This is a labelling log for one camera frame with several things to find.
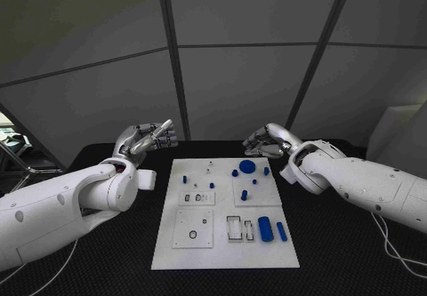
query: blue cylinder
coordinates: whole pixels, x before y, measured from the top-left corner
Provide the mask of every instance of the blue cylinder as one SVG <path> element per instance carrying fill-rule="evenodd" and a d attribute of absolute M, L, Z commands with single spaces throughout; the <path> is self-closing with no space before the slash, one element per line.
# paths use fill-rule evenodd
<path fill-rule="evenodd" d="M 271 224 L 268 217 L 258 218 L 260 232 L 261 232 L 261 240 L 264 242 L 270 242 L 274 239 Z"/>
<path fill-rule="evenodd" d="M 242 200 L 247 200 L 247 191 L 242 191 Z"/>
<path fill-rule="evenodd" d="M 238 165 L 239 170 L 250 174 L 255 172 L 255 164 L 254 162 L 251 162 L 250 160 L 244 160 L 241 161 L 239 165 Z"/>
<path fill-rule="evenodd" d="M 278 233 L 280 233 L 281 241 L 286 242 L 287 241 L 287 233 L 284 232 L 284 228 L 283 228 L 283 223 L 281 222 L 277 222 L 277 228 L 278 228 Z"/>

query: white board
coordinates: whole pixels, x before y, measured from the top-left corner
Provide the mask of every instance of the white board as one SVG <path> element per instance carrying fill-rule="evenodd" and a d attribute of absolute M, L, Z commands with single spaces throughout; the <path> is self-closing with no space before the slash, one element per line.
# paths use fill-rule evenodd
<path fill-rule="evenodd" d="M 151 269 L 300 267 L 276 180 L 271 173 L 264 176 L 264 167 L 270 168 L 268 159 L 250 158 L 257 166 L 251 174 L 238 169 L 244 159 L 248 158 L 173 160 Z M 231 176 L 232 170 L 238 170 L 237 177 Z M 241 200 L 241 190 L 248 191 L 245 201 Z M 214 196 L 214 199 L 201 199 L 201 205 L 190 199 L 186 205 L 185 195 L 193 197 L 198 192 Z M 237 244 L 228 239 L 228 216 L 239 216 L 244 239 Z M 261 240 L 258 218 L 263 216 L 271 222 L 271 242 Z M 252 224 L 251 241 L 247 240 L 245 221 Z M 286 242 L 280 239 L 277 222 L 284 226 Z"/>

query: white robotic arm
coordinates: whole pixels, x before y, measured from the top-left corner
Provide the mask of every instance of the white robotic arm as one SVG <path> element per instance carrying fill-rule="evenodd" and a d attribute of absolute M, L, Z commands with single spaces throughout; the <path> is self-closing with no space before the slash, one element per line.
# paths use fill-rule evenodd
<path fill-rule="evenodd" d="M 137 170 L 146 151 L 177 145 L 173 124 L 130 126 L 98 165 L 0 198 L 0 271 L 59 250 L 120 212 L 137 191 L 153 190 L 156 172 Z M 101 210 L 82 216 L 81 207 Z"/>
<path fill-rule="evenodd" d="M 247 155 L 278 158 L 289 154 L 280 175 L 291 184 L 299 182 L 313 194 L 333 186 L 348 202 L 427 233 L 427 180 L 346 157 L 327 142 L 303 142 L 276 123 L 267 124 L 242 144 Z"/>

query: white cable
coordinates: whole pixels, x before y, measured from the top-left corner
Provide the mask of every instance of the white cable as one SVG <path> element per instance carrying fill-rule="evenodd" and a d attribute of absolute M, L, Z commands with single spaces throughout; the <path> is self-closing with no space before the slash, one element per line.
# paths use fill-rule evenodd
<path fill-rule="evenodd" d="M 23 264 L 10 274 L 10 276 L 0 282 L 0 285 L 14 276 L 14 274 L 19 272 L 19 270 L 26 266 L 27 264 Z"/>
<path fill-rule="evenodd" d="M 74 256 L 74 250 L 75 250 L 75 246 L 78 245 L 78 239 L 75 240 L 75 243 L 74 243 L 74 249 L 71 250 L 71 253 L 69 253 L 69 256 L 68 256 L 68 259 L 65 261 L 65 264 L 62 265 L 61 267 L 61 270 L 58 271 L 58 273 L 55 274 L 53 278 L 48 281 L 48 283 L 45 284 L 45 286 L 38 290 L 35 291 L 35 293 L 30 295 L 30 296 L 35 296 L 50 284 L 50 282 L 56 279 L 59 273 L 62 272 L 62 269 L 65 268 L 66 264 L 68 264 L 68 261 L 71 259 L 71 257 Z"/>
<path fill-rule="evenodd" d="M 371 212 L 371 215 L 372 215 L 372 218 L 374 218 L 375 223 L 377 223 L 377 225 L 378 225 L 378 228 L 379 228 L 379 230 L 381 230 L 381 233 L 382 233 L 384 239 L 385 239 L 385 241 L 384 241 L 384 249 L 385 249 L 387 255 L 388 255 L 391 258 L 395 258 L 395 259 L 400 260 L 400 262 L 401 262 L 402 265 L 405 266 L 408 272 L 413 273 L 413 275 L 418 276 L 418 277 L 423 278 L 423 279 L 427 279 L 427 276 L 424 276 L 423 274 L 418 274 L 418 273 L 415 273 L 415 272 L 413 271 L 413 269 L 408 267 L 405 261 L 407 261 L 407 262 L 413 262 L 413 263 L 415 263 L 415 264 L 418 264 L 418 265 L 421 265 L 421 266 L 427 266 L 427 264 L 426 264 L 424 262 L 414 261 L 414 260 L 411 260 L 411 259 L 407 259 L 407 258 L 402 258 L 402 257 L 401 257 L 401 255 L 400 255 L 397 249 L 394 248 L 394 245 L 391 244 L 391 242 L 389 242 L 389 240 L 388 240 L 388 227 L 387 227 L 387 222 L 385 222 L 384 218 L 379 216 L 379 217 L 381 217 L 381 220 L 382 220 L 382 223 L 384 223 L 384 227 L 385 227 L 385 232 L 384 232 L 382 227 L 381 227 L 381 225 L 379 225 L 379 223 L 378 223 L 378 220 L 377 220 L 375 215 L 374 215 L 372 212 Z M 392 254 L 389 254 L 389 252 L 388 252 L 388 248 L 387 248 L 387 245 L 389 245 L 389 247 L 392 248 L 392 250 L 394 250 L 397 256 L 394 256 Z"/>

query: black tablecloth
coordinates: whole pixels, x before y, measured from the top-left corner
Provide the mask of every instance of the black tablecloth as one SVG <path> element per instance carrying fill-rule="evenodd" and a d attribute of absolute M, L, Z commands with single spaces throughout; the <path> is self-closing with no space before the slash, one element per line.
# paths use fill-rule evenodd
<path fill-rule="evenodd" d="M 348 142 L 329 141 L 358 157 Z M 71 171 L 108 158 L 113 147 L 87 146 Z M 173 159 L 244 156 L 238 141 L 182 142 L 150 152 L 141 168 L 157 172 L 154 191 L 138 192 L 130 210 L 78 241 L 68 266 L 39 295 L 426 295 L 427 280 L 384 252 L 371 214 L 332 189 L 313 195 L 283 180 L 278 171 L 287 157 L 270 160 L 270 166 L 300 268 L 150 270 Z M 392 221 L 388 226 L 401 255 L 427 261 L 426 235 Z M 30 263 L 0 286 L 0 295 L 29 295 L 55 275 L 71 248 Z M 10 272 L 0 273 L 0 280 Z"/>

